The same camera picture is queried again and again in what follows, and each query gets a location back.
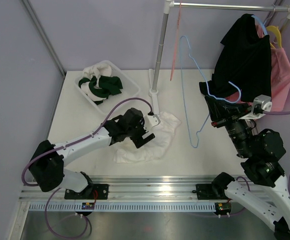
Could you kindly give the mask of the white tank top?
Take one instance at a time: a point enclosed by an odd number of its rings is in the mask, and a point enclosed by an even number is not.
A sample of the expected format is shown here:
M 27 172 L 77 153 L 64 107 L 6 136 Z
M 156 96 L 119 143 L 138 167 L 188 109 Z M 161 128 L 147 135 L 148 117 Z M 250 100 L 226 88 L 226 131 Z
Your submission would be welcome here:
M 115 144 L 113 161 L 118 164 L 135 164 L 158 160 L 164 156 L 175 136 L 181 121 L 168 112 L 160 112 L 160 123 L 151 129 L 155 138 L 136 148 L 130 139 Z

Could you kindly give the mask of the black t shirt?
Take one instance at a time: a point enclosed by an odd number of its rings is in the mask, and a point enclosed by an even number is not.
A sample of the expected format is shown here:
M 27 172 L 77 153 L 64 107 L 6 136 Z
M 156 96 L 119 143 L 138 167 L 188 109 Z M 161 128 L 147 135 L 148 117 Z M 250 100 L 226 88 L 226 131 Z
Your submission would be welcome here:
M 259 37 L 255 19 L 244 14 L 232 25 L 221 40 L 222 52 L 212 79 L 199 84 L 203 95 L 227 98 L 241 91 L 241 101 L 271 96 L 271 47 L 268 35 Z

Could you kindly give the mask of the light blue hanger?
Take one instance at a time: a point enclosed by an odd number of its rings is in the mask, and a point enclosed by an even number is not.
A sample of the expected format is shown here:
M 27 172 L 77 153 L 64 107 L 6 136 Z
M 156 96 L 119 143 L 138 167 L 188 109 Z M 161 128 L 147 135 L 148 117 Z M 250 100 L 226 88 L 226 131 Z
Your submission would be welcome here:
M 184 59 L 186 58 L 185 54 L 194 63 L 197 76 L 189 76 L 185 73 L 183 66 Z M 189 144 L 193 149 L 197 149 L 200 145 L 200 133 L 203 132 L 210 115 L 205 109 L 202 109 L 202 112 L 194 113 L 195 107 L 193 103 L 190 103 L 190 100 L 198 100 L 201 97 L 199 91 L 200 78 L 203 78 L 204 83 L 207 83 L 208 80 L 199 67 L 197 60 L 192 56 L 190 41 L 185 35 L 179 38 L 179 63 L 182 100 Z

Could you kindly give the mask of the pink t shirt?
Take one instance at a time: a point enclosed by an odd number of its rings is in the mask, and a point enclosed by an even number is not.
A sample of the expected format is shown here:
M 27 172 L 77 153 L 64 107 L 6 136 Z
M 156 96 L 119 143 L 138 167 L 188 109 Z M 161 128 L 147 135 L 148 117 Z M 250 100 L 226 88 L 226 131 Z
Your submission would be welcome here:
M 282 111 L 290 89 L 290 62 L 283 48 L 271 47 L 271 91 L 274 111 Z

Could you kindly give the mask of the green and white raglan shirt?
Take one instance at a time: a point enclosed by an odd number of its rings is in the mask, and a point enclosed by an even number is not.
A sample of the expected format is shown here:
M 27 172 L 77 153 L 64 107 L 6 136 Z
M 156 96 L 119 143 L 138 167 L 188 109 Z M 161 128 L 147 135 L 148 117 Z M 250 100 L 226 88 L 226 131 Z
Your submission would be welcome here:
M 86 67 L 78 87 L 96 105 L 102 104 L 110 96 L 121 94 L 123 90 L 121 79 L 112 76 L 112 67 L 107 63 Z

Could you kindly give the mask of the pink wire hanger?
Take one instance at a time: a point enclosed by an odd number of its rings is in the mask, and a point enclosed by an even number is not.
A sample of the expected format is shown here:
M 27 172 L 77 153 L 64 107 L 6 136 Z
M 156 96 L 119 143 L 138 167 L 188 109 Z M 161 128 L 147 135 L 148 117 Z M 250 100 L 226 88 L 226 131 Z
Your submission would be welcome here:
M 170 81 L 172 81 L 172 79 L 173 79 L 175 65 L 176 65 L 178 40 L 179 40 L 178 39 L 179 38 L 179 26 L 180 26 L 180 20 L 181 20 L 181 5 L 182 5 L 182 0 L 180 0 L 180 2 L 179 2 L 179 10 L 178 10 L 178 17 L 177 17 L 177 28 L 176 28 L 176 35 L 175 35 L 175 42 L 174 42 L 174 52 L 173 52 L 173 60 L 172 60 Z

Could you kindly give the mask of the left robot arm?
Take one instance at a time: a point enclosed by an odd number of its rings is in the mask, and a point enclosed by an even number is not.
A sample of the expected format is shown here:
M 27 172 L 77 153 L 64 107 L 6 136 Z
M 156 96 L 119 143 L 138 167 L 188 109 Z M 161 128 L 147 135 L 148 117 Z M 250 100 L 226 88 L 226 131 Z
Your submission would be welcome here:
M 137 149 L 155 138 L 150 130 L 160 124 L 152 112 L 130 108 L 125 114 L 106 120 L 97 130 L 66 142 L 52 144 L 42 141 L 28 167 L 42 192 L 66 189 L 67 200 L 91 200 L 98 197 L 92 179 L 84 172 L 66 169 L 76 159 L 98 149 L 130 139 Z

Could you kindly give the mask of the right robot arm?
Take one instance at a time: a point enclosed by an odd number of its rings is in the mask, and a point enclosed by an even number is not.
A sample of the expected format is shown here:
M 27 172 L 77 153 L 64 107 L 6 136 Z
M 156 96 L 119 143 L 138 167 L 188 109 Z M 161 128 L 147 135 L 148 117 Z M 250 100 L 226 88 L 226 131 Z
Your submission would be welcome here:
M 247 120 L 256 120 L 271 111 L 271 97 L 260 95 L 252 105 L 232 103 L 205 96 L 211 125 L 224 127 L 234 144 L 247 178 L 271 198 L 269 204 L 244 188 L 234 177 L 222 172 L 211 183 L 197 184 L 193 193 L 199 200 L 233 200 L 261 219 L 278 240 L 290 240 L 290 177 L 279 164 L 285 155 L 283 140 L 277 131 L 264 129 L 253 134 Z

